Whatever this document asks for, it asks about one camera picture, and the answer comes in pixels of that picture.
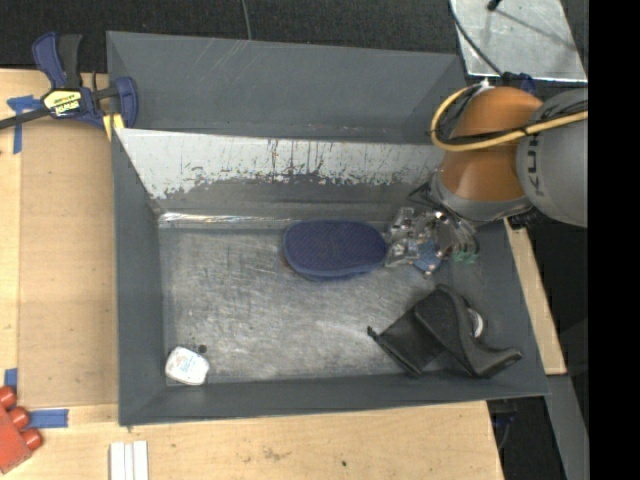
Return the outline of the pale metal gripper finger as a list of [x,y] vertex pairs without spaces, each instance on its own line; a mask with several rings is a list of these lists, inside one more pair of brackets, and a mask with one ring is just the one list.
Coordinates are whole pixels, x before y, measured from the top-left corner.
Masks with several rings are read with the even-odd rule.
[[412,264],[415,260],[415,244],[413,242],[393,242],[387,251],[384,260],[386,268],[394,268],[401,265]]
[[415,210],[412,207],[401,207],[391,223],[391,236],[393,238],[406,237],[413,231],[413,219]]

